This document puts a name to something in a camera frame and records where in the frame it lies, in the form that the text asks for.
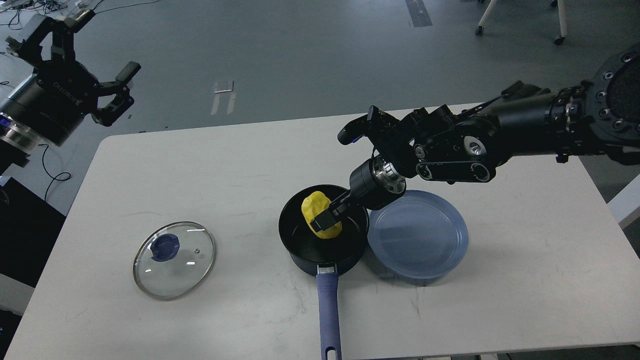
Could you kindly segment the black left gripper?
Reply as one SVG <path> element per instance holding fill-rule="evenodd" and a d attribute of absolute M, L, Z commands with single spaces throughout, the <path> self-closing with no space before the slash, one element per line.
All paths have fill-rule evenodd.
<path fill-rule="evenodd" d="M 22 29 L 22 38 L 6 38 L 7 52 L 35 68 L 32 75 L 1 101 L 1 112 L 34 130 L 47 141 L 61 146 L 86 114 L 101 126 L 112 126 L 134 104 L 130 82 L 142 68 L 130 61 L 112 81 L 99 82 L 82 64 L 76 63 L 74 35 L 96 12 L 91 8 L 70 16 L 53 18 L 35 14 Z M 42 57 L 42 42 L 51 36 L 50 61 Z M 98 108 L 98 98 L 113 96 Z"/>

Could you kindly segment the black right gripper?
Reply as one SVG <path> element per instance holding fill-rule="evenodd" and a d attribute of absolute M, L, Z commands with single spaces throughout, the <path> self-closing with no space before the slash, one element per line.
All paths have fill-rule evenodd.
<path fill-rule="evenodd" d="M 406 178 L 398 174 L 391 162 L 368 159 L 349 176 L 349 194 L 330 202 L 330 209 L 317 214 L 310 222 L 315 232 L 328 231 L 338 224 L 334 215 L 344 215 L 354 206 L 381 210 L 400 198 L 407 190 Z"/>

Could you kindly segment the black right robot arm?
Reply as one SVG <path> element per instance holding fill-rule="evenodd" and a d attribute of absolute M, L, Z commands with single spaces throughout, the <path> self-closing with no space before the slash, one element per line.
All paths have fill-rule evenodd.
<path fill-rule="evenodd" d="M 338 133 L 343 145 L 366 137 L 378 154 L 349 177 L 349 189 L 309 221 L 340 223 L 354 207 L 379 210 L 406 192 L 406 180 L 487 183 L 512 157 L 605 155 L 639 164 L 639 45 L 612 55 L 592 79 L 552 92 L 517 80 L 499 96 L 458 114 L 442 105 L 402 119 L 372 105 Z"/>

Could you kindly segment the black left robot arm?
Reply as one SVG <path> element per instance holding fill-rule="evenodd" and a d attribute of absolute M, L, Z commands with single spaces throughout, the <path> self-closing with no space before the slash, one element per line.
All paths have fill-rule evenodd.
<path fill-rule="evenodd" d="M 31 75 L 1 101 L 1 171 L 24 167 L 40 144 L 61 146 L 86 116 L 112 126 L 134 104 L 130 82 L 141 69 L 131 61 L 114 80 L 100 82 L 76 59 L 74 35 L 96 12 L 69 17 L 35 14 L 7 52 L 32 66 Z"/>

